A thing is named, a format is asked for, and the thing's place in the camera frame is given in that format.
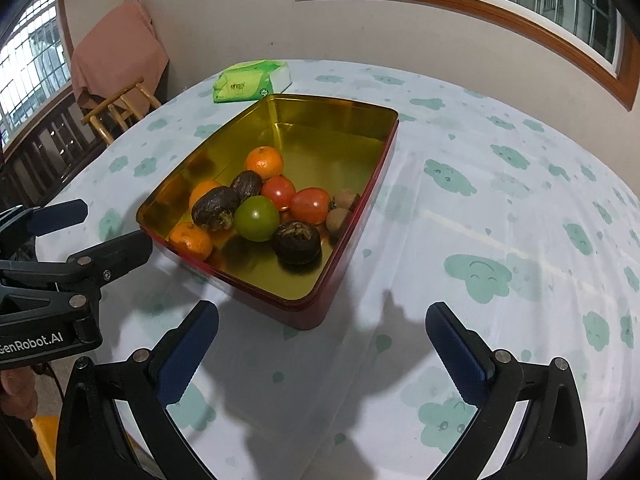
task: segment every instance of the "white tablecloth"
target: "white tablecloth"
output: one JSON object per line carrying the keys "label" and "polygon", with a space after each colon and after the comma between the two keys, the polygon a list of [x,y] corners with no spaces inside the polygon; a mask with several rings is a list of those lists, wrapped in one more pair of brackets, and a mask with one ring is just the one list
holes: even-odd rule
{"label": "white tablecloth", "polygon": [[[291,61],[287,92],[400,112],[398,145],[332,308],[309,332],[254,312],[160,250],[103,289],[99,362],[151,348],[200,298],[220,332],[169,408],[220,479],[423,479],[471,420],[425,334],[446,301],[491,348],[570,362],[599,478],[640,419],[638,199],[593,155],[501,102],[430,77]],[[56,198],[84,224],[38,240],[40,260],[137,228],[140,203],[250,103],[204,80],[151,113]],[[519,406],[519,414],[524,407]],[[123,409],[126,427],[136,434]],[[513,438],[519,418],[508,427]],[[499,468],[503,439],[486,471]]]}

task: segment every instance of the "wooden railing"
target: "wooden railing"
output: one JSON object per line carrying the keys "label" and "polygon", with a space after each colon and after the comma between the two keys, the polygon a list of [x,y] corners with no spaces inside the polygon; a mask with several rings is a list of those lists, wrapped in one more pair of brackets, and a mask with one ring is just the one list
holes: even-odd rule
{"label": "wooden railing", "polygon": [[9,144],[0,168],[0,210],[45,205],[106,145],[81,126],[71,84],[65,86]]}

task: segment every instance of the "window frame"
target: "window frame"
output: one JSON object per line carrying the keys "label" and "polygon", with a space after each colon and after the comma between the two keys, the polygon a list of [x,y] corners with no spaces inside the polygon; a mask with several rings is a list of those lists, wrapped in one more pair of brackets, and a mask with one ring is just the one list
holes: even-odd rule
{"label": "window frame", "polygon": [[[60,43],[62,45],[63,55],[66,60],[66,65],[71,67],[71,57],[73,55],[73,44],[71,41],[71,34],[69,33],[68,23],[66,20],[65,1],[55,0],[54,5],[56,7],[56,19],[58,21],[58,28],[60,30]],[[7,161],[10,155],[20,145],[22,140],[27,137],[28,133],[36,127],[44,117],[56,107],[59,102],[68,97],[69,93],[73,91],[71,80],[63,84],[57,92],[53,93],[46,101],[44,101],[33,114],[31,114],[26,121],[19,125],[19,127],[13,132],[12,138],[9,140],[4,148],[0,148],[3,151],[4,160]]]}
{"label": "window frame", "polygon": [[607,67],[586,52],[590,46],[544,16],[509,0],[399,0],[428,4],[469,14],[525,36],[572,62],[631,111],[640,82],[640,43],[618,15],[623,28],[614,64]]}

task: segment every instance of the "green tissue package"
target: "green tissue package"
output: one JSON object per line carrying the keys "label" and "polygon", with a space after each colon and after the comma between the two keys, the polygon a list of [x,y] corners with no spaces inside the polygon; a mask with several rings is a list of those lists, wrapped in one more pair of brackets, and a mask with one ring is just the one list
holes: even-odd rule
{"label": "green tissue package", "polygon": [[284,61],[251,61],[230,66],[213,85],[213,101],[254,101],[282,92],[291,84],[289,65]]}

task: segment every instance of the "pink towel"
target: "pink towel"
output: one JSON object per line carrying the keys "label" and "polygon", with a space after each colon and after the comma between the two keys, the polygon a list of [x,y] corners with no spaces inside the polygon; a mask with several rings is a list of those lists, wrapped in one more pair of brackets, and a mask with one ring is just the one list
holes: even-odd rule
{"label": "pink towel", "polygon": [[[142,76],[156,92],[169,58],[156,38],[151,19],[140,2],[126,2],[109,12],[84,37],[71,58],[71,83],[81,107],[95,103],[82,91],[107,98]],[[149,101],[138,90],[127,94],[136,110],[146,114]]]}

